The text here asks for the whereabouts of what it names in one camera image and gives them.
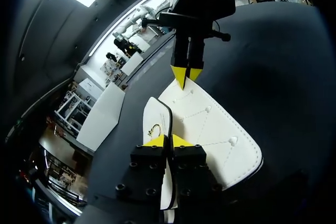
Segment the stitching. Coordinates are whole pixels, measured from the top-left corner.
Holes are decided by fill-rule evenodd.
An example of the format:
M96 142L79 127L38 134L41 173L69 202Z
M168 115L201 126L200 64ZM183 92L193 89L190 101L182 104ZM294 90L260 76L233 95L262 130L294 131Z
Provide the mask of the stitching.
M203 123L202 129L201 129L201 132L199 133L198 138L197 138L197 143L199 142L199 139L200 139L200 137L201 137L201 135L202 135L202 133L203 133L203 129L204 129L205 123L206 123L206 121L207 121L207 119L208 119L208 115L209 115L209 113L206 113L206 117L205 117L205 119L204 119L204 123Z
M193 116L198 115L198 114L201 114L202 112L206 112L206 111L205 111L205 110L198 111L198 112L195 113L195 114L192 114L192 115L189 115L189 116L185 116L183 119L192 118Z
M218 106L218 104L214 101L214 99L210 96L210 95L208 95L202 88L200 88L200 90L201 90L201 92L206 96L206 97L208 97L209 98L209 100L217 107L217 108L219 108L219 110L239 129L239 131L248 139L248 141L249 141L249 143L254 147L254 149L256 149L255 148L255 145L254 145L254 143L252 143L252 141L251 141L251 139L250 139L250 137L248 136L248 135L246 135L246 133L245 132L243 132L242 130L241 130L241 128L232 120L232 117L231 116L229 116L224 110L223 110L223 108L221 108L220 106ZM232 180L232 181L230 181L230 182L228 182L227 183L227 185L226 185L226 187L229 187L229 185L230 184L232 184L232 183L234 183L235 181L237 181L238 179L240 179L242 176L244 176L246 173L248 173L248 172L250 172L255 166L256 166L256 164L258 163L258 159L259 159L259 156L258 156L258 152L256 151L256 155L257 155L257 157L256 157L256 161L255 161L255 163L254 163L254 165L250 168L250 169L248 169L247 171L245 171L242 175L240 175L240 176L238 176L236 179L234 179L234 180Z
M188 95L190 95L191 93L189 92L188 94L186 94L185 96L181 97L181 98L178 98L178 99L175 99L173 100L173 103L174 102L177 102L177 101L181 101L182 99L186 98Z
M217 142L217 143L202 144L202 146L214 145L214 144L225 144L225 143L228 143L228 142L229 141L221 141L221 142Z
M225 161L223 163L223 166L222 166L222 170L224 169L224 166L226 165L226 162L228 161L228 159L229 159L229 157L231 155L232 149L233 149L233 146L231 146L229 154L227 154L227 157L226 157L226 159L225 159Z

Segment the white fabric piece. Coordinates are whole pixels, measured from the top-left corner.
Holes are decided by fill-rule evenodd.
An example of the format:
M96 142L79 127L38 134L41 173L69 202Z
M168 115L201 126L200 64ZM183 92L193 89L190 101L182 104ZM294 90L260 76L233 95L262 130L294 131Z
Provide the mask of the white fabric piece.
M173 113L175 134L201 144L217 181L229 188L253 174L262 163L259 146L200 86L186 80L184 90L174 80L159 100Z
M143 143L157 138L160 134L170 137L172 131L171 111L154 97L150 97L143 111ZM173 197L173 184L168 162L163 177L161 209L168 209Z

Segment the ceiling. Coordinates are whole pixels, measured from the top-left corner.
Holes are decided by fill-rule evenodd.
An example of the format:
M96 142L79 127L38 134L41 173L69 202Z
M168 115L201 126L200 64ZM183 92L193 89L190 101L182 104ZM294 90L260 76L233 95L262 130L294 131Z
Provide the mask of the ceiling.
M5 0L2 124L69 79L105 28L136 0Z

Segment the shelf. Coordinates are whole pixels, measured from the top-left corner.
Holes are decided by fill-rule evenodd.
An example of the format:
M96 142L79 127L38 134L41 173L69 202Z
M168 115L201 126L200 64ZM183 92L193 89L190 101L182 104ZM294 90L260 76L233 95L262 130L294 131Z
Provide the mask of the shelf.
M78 102L75 103L75 105L72 106L70 112L66 115L65 120L68 120L68 118L70 117L70 115L75 111L75 109L77 108L77 106L81 103L81 100L79 100Z

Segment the screw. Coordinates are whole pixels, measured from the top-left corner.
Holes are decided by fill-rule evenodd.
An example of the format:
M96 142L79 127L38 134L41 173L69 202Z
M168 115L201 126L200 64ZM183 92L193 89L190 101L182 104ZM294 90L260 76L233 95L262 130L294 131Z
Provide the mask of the screw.
M186 169L187 165L186 164L181 164L181 165L178 165L178 168L179 169Z
M130 167L137 167L138 164L136 162L130 162Z
M223 186L221 184L215 184L212 186L212 191L222 191Z
M156 190L155 190L154 188L148 188L148 189L146 190L146 194L147 194L148 196L155 196L155 195L156 195Z
M190 196L190 193L191 193L191 191L188 188L184 188L184 189L181 190L181 195L182 196Z
M206 167L208 167L208 165L205 163L205 164L203 164L203 165L199 165L199 167L200 167L200 168L206 168Z
M117 191L123 191L126 189L126 186L124 184L118 184L115 188Z
M151 164L151 165L149 166L150 169L156 169L157 167L158 167L157 164Z

